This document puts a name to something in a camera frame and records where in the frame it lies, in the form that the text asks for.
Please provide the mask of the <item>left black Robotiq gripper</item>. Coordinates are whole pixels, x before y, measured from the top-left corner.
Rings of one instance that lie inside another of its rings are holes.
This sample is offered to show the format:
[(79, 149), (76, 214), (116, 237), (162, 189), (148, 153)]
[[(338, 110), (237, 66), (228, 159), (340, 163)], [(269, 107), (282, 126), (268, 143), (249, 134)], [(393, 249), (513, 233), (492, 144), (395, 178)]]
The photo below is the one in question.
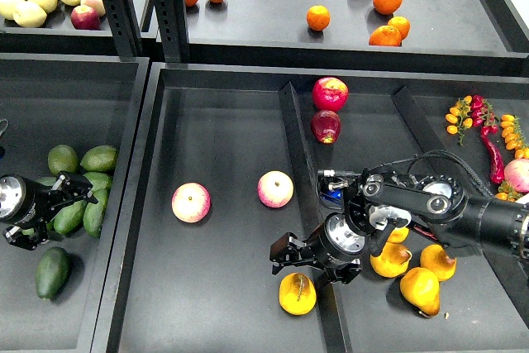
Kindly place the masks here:
[(57, 175), (52, 187), (20, 175), (1, 177), (1, 222), (11, 225), (2, 235), (11, 246), (35, 250), (45, 240), (33, 241), (22, 235), (22, 229), (46, 227), (55, 216), (53, 207), (67, 207), (78, 201), (97, 204), (93, 185), (84, 176), (67, 171)]

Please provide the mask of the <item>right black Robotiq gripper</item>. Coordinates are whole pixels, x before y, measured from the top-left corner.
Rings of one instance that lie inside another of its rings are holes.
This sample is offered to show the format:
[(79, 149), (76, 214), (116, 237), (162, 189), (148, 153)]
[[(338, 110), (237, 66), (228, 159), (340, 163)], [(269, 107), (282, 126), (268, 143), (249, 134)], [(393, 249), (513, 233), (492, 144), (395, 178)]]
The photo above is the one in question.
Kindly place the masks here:
[(351, 230), (344, 214), (332, 213), (305, 241), (286, 232), (270, 246), (272, 274), (289, 266), (316, 268), (319, 263), (325, 270), (322, 285), (349, 284), (362, 271), (365, 242), (365, 236)]

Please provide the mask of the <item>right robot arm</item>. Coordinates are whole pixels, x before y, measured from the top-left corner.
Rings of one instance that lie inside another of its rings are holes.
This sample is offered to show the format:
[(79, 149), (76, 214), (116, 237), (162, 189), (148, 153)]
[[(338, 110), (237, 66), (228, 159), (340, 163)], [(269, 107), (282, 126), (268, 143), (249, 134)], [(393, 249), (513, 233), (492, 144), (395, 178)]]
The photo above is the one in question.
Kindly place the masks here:
[(348, 284), (367, 255), (382, 254), (390, 234), (407, 228), (440, 245), (451, 258), (485, 251), (528, 260), (528, 206), (495, 198), (460, 157), (434, 150), (426, 158), (451, 160), (477, 194), (446, 175), (400, 174), (394, 163), (360, 173), (320, 169), (315, 189), (331, 213), (305, 240), (285, 233), (270, 247), (272, 272), (310, 266), (321, 285)]

